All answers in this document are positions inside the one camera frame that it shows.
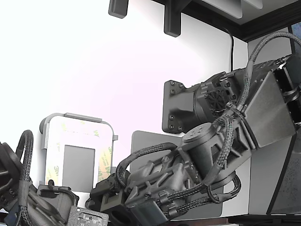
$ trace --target wire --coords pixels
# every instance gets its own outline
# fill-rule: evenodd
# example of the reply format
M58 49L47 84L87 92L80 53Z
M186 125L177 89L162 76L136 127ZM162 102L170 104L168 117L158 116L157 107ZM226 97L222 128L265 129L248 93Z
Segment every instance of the wire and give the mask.
M116 168L117 182L124 188L127 186L126 183L123 182L121 177L123 176L124 172L126 171L127 167L129 166L129 164L132 161L134 161L135 159L137 159L141 156L147 155L147 154L155 153L155 152L160 152L160 151L165 151L165 150L174 151L176 148L177 148L177 146L175 144L167 142L167 143L162 143L159 145L143 148L143 149L140 149L140 150L130 154L126 159L122 160Z
M230 200L230 199L233 199L234 197L237 196L237 194L239 193L240 189L241 189L241 181L239 179L239 177L236 175L234 178L233 178L233 183L234 183L234 189L229 192L229 193L226 193L226 194L220 194L221 196L224 196L226 197L226 199L224 200L221 200L219 201L218 203L222 203L224 201L227 201L227 200ZM187 211L193 209L193 208L196 208L196 207L199 207L199 206L203 206L203 205L207 205L207 204L212 204L212 203L216 203L214 202L216 199L219 198L219 195L217 194L212 194L212 197L214 197L214 199L212 199L211 197L209 196L206 196L206 197L202 197L202 198L199 198L199 199L196 199L190 203L187 203L185 205L182 205L180 207L177 208L177 213L180 214L180 215L183 215L185 214Z
M229 30L227 28L224 27L224 30L230 35L231 37L231 52L230 52L230 66L231 66L231 71L233 71L233 51L234 51L234 38L233 35L231 34L231 32L229 32Z
M27 199L29 193L29 186L31 185L31 179L29 177L30 167L32 163L32 150L33 150L33 134L30 130L26 130L21 135L17 149L25 151L23 167L21 170L20 182L19 182L19 212L15 226L19 226L21 221L27 226L34 226L28 215Z
M292 40L294 40L295 42L297 42L300 46L301 46L301 39L298 38L296 35L288 33L288 32L274 32L272 34L267 35L265 38L263 38L258 45L256 46L256 48L254 49L253 53L250 55L248 64L246 66L246 74L244 76L244 87L243 87L243 91L239 97L239 100L237 102L237 109L239 111L242 111L245 103L246 103L246 99L249 95L249 89L250 89L250 84L251 84L251 77L252 77L252 72L253 72L253 66L254 63L258 57L258 54L260 53L260 51L262 50L262 48L271 40L275 39L275 38L290 38Z
M223 168L228 158L234 140L233 119L230 116L223 114L220 118L215 120L213 124L214 126L217 126L220 123L223 123L223 125L225 126L226 138L222 145L222 149L219 153L219 156L217 157L217 160L215 161L213 167L207 173L207 176L202 181L202 183L195 185L192 188L170 194L168 196L168 199L170 201L196 194L199 191L206 188L207 186L211 185L215 181L216 177L218 176L219 172Z

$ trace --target screw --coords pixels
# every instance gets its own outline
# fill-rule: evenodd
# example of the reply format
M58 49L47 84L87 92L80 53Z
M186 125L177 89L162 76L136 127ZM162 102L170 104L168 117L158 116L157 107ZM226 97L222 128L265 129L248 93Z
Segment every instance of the screw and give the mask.
M233 96L230 97L231 100L236 100L236 95L234 94Z
M231 83L230 83L230 82L227 82L227 83L224 85L225 88L229 88L230 86L231 86Z
M147 193L145 193L144 196L145 196L145 198L149 199L149 198L151 198L151 193L147 192Z
M169 160L169 157L168 156L164 156L161 160L162 163L167 163Z

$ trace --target white wall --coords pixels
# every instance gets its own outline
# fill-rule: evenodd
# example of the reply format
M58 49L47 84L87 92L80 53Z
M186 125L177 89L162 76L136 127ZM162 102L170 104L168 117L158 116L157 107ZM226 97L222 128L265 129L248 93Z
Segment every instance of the white wall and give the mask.
M280 30L282 32L288 32L288 28ZM253 50L257 44L264 37L255 39L248 43L249 56L252 54ZM277 60L281 57L292 54L291 41L288 38L276 38L268 42L263 48L256 59L256 64L260 64L269 60Z
M164 7L130 0L128 15L108 15L109 0L0 2L0 140L16 148L34 133L31 177L43 180L39 124L52 113L109 122L119 141L113 164L127 157L136 130L162 133L164 82L186 87L229 71L230 38L182 16L178 38L163 33ZM234 67L247 44L235 40Z

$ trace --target shelf bracket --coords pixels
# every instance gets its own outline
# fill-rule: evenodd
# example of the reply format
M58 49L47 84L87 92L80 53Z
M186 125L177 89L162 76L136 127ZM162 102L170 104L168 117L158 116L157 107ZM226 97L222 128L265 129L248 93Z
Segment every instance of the shelf bracket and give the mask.
M181 34L181 12L192 0L167 0L164 14L164 33L173 37Z
M110 0L109 15L123 19L127 15L128 0Z

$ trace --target braided cable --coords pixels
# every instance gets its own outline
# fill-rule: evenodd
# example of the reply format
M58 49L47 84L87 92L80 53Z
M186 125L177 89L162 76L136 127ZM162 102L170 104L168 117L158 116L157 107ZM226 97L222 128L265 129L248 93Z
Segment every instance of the braided cable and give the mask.
M232 144L233 144L233 140L234 140L234 129L233 129L233 119L230 116L226 115L226 114L224 114L220 118L218 118L213 124L217 125L219 123L223 123L225 125L225 128L226 128L226 138L225 138L225 141L223 143L220 154L219 154L219 156L216 160L217 165L222 168L224 166L225 161L227 160L228 155L229 155L229 153L231 151L231 148L232 148ZM207 186L205 184L200 183L198 185L195 185L192 188L170 194L168 196L168 199L170 201L172 201L172 200L175 200L175 199L180 199L180 198L184 198L186 196L194 195L194 194L198 193L200 190L203 190L206 187Z
M123 161L121 161L119 163L119 165L117 166L116 169L116 178L117 181L115 183L115 186L118 186L117 184L120 184L123 188L125 188L127 185L126 183L122 180L122 177L127 169L127 167L129 166L129 164L131 164L131 162L133 162L135 159L147 155L147 154L151 154L151 153L155 153L155 152L160 152L160 151L165 151L165 150L171 150L174 151L177 148L177 146L173 143L162 143L159 145L154 145L151 147L147 147L147 148L143 148L140 149L132 154L130 154L126 159L124 159Z
M30 130L26 130L21 135L21 138L19 140L18 148L21 149L23 147L24 149L24 161L23 161L23 167L21 170L21 176L20 176L20 182L30 182L31 179L29 177L30 174L30 167L32 162L32 150L33 150L33 134ZM20 222L23 221L27 226L34 226L32 221L29 218L28 215L28 209L27 209L27 198L28 198L28 190L27 192L24 192L24 188L22 187L23 183L19 183L19 192L20 197L18 198L19 203L19 213L17 221L15 222L15 226L19 226Z
M231 192L227 193L227 194L231 194L231 197L229 199L233 199L234 197L236 197L241 189L241 182L237 175L233 178L232 181L234 183L234 189ZM213 194L212 196L214 197L214 199L218 199L218 194ZM209 196L198 198L190 203L187 203L183 206L178 207L177 212L179 215L182 215L182 214L186 213L187 211L189 211L190 209L193 209L193 208L196 208L199 206L203 206L203 205L207 205L207 204L211 204L211 203L215 203L215 202Z
M292 40L294 40L295 42L297 42L300 46L301 46L301 39L299 37L297 37L294 34L291 34L289 32L274 32L272 34L267 35L265 38L263 38L258 45L255 47L254 51L252 52L252 54L250 55L248 64L246 66L246 74L244 76L244 87L243 87L243 91L239 97L239 100L237 102L237 109L239 111L243 110L243 107L246 103L246 99L249 95L249 89L250 89L250 84L251 84L251 77L252 77L252 72L253 72L253 66L254 63L258 57L258 54L260 53L260 51L262 50L262 48L271 40L275 39L275 38L290 38Z

